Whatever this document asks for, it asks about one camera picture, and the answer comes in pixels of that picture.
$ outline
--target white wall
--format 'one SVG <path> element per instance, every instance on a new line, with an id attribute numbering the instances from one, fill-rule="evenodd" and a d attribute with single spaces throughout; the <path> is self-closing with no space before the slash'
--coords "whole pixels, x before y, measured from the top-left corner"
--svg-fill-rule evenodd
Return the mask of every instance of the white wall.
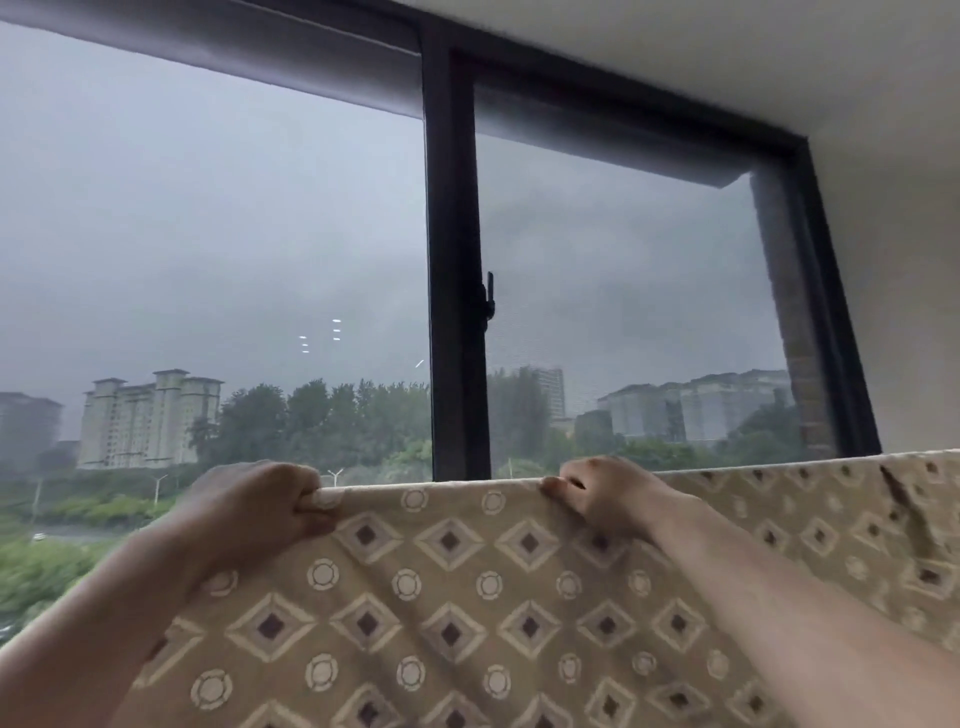
<path id="1" fill-rule="evenodd" d="M 811 146 L 883 448 L 960 447 L 960 173 Z"/>

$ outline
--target ceiling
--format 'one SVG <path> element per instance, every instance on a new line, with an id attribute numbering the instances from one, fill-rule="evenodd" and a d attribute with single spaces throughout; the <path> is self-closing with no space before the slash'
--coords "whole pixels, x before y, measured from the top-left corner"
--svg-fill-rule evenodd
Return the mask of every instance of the ceiling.
<path id="1" fill-rule="evenodd" d="M 957 0 L 405 0 L 928 172 L 960 171 Z"/>

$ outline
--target forearm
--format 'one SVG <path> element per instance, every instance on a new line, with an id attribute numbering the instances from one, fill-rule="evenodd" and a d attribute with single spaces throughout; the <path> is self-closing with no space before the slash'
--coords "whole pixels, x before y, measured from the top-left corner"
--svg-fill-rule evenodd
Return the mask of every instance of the forearm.
<path id="1" fill-rule="evenodd" d="M 199 577 L 185 554 L 133 534 L 0 650 L 4 725 L 105 725 Z"/>
<path id="2" fill-rule="evenodd" d="M 911 728 L 960 715 L 960 662 L 764 547 L 702 501 L 648 530 L 803 728 Z"/>

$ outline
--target street lamp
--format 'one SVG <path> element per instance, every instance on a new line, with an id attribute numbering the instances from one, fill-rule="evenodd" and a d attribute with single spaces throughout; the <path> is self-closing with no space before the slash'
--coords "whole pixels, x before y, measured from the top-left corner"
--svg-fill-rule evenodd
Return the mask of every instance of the street lamp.
<path id="1" fill-rule="evenodd" d="M 156 486 L 154 488 L 154 505 L 156 505 L 156 502 L 160 500 L 160 481 L 167 475 L 161 475 L 160 477 L 154 478 L 154 481 L 156 482 Z"/>

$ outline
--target window glass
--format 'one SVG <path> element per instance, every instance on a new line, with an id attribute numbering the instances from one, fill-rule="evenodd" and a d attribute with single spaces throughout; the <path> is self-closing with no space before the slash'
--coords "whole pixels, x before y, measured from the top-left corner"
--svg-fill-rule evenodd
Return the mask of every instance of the window glass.
<path id="1" fill-rule="evenodd" d="M 432 478 L 419 118 L 9 24 L 0 69 L 0 635 L 209 466 Z"/>
<path id="2" fill-rule="evenodd" d="M 776 170 L 490 88 L 477 132 L 495 475 L 833 454 Z"/>

